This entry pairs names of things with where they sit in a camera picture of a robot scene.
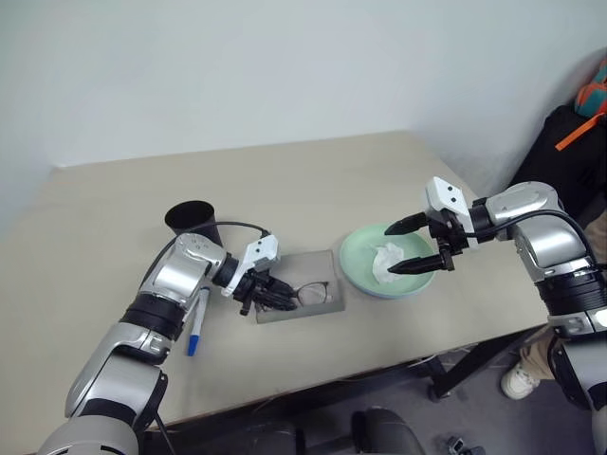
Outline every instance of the black cup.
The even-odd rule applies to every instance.
[[[191,230],[194,226],[203,223],[214,223],[215,209],[211,204],[205,201],[187,201],[177,204],[164,215],[164,222],[171,228],[175,235],[184,232],[193,232],[204,235],[212,242],[223,246],[217,226],[200,227]]]

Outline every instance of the marker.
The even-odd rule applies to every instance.
[[[200,289],[198,293],[198,303],[193,314],[192,332],[190,333],[190,344],[188,344],[188,356],[192,357],[196,354],[196,346],[198,345],[198,339],[200,339],[200,332],[202,330],[202,321],[205,318],[205,312],[207,311],[207,302],[209,301],[209,293],[211,290],[205,286]]]

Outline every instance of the light green bowl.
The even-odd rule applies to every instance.
[[[405,251],[405,259],[433,255],[432,247],[415,233],[383,235],[388,224],[362,227],[345,238],[340,249],[340,265],[348,280],[361,291],[384,299],[399,299],[424,289],[434,272],[403,275],[395,282],[379,283],[373,275],[377,246],[391,242]]]

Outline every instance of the white tissue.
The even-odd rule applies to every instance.
[[[377,255],[373,260],[373,275],[379,284],[386,282],[395,282],[403,278],[402,275],[390,273],[388,268],[405,260],[405,252],[399,246],[393,243],[387,243],[386,246],[377,246]]]

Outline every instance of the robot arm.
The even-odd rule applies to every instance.
[[[185,233],[159,256],[122,319],[110,328],[74,381],[65,401],[69,420],[39,454],[138,453],[136,433],[156,418],[168,378],[158,367],[179,338],[203,281],[243,303],[289,301],[293,289],[269,276],[279,261],[278,241],[251,243],[239,262],[221,246]],[[291,309],[282,305],[278,309]]]
[[[515,185],[479,199],[468,209],[463,193],[434,177],[426,187],[424,212],[394,223],[386,235],[424,226],[439,253],[413,258],[388,270],[417,274],[453,270],[452,256],[493,239],[513,240],[524,267],[548,310],[548,324],[560,339],[550,366],[567,397],[593,411],[595,445],[607,449],[607,290],[581,228],[562,210],[555,190],[540,182]]]

